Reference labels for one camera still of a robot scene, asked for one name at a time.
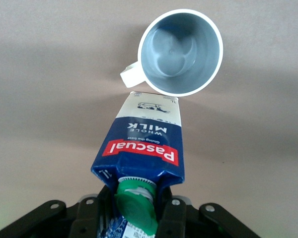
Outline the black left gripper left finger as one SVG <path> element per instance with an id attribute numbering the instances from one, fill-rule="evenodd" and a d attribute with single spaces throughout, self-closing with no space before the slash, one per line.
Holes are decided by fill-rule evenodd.
<path id="1" fill-rule="evenodd" d="M 113 216 L 111 191 L 86 195 L 67 207 L 50 200 L 0 230 L 0 238 L 98 238 Z"/>

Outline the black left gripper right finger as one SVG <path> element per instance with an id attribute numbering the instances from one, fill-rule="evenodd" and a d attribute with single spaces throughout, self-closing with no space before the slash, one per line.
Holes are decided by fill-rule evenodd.
<path id="1" fill-rule="evenodd" d="M 253 230 L 216 203 L 198 209 L 172 195 L 169 187 L 156 199 L 157 238 L 258 238 Z"/>

